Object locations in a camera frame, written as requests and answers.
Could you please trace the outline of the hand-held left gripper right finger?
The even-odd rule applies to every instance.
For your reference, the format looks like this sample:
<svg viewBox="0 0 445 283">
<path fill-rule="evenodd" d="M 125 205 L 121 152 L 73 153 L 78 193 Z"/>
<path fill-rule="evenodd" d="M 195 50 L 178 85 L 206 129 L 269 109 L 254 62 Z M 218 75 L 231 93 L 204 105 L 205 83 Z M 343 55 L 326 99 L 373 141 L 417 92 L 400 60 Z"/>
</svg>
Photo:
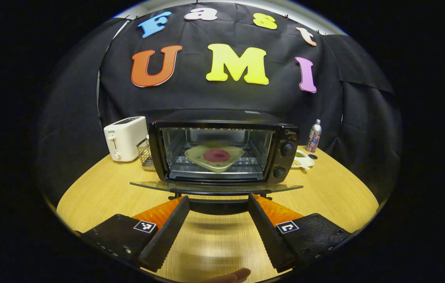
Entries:
<svg viewBox="0 0 445 283">
<path fill-rule="evenodd" d="M 277 272 L 312 265 L 352 235 L 318 213 L 303 216 L 260 195 L 249 195 L 248 210 Z"/>
</svg>

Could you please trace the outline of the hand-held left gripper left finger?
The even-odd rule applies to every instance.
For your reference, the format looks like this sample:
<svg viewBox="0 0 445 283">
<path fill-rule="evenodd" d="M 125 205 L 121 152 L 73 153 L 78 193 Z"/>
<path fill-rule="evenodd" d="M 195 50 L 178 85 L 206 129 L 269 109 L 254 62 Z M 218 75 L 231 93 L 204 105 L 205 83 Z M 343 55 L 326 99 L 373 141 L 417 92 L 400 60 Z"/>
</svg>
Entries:
<svg viewBox="0 0 445 283">
<path fill-rule="evenodd" d="M 157 272 L 189 211 L 189 198 L 181 196 L 134 217 L 113 215 L 79 236 L 121 262 Z"/>
</svg>

